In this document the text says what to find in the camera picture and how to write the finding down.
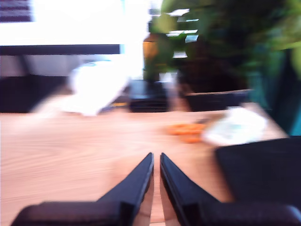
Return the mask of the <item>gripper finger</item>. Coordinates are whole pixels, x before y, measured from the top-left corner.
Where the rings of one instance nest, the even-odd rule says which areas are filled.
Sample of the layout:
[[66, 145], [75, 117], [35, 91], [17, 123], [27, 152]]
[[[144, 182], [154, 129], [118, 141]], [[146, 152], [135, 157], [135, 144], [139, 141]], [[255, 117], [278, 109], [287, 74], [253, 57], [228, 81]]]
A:
[[160, 155], [160, 194], [167, 226], [207, 226], [205, 209], [219, 202], [165, 153]]
[[153, 170], [154, 156], [148, 153], [124, 180], [97, 200], [101, 204], [113, 202], [120, 205], [119, 226], [133, 224], [150, 187]]

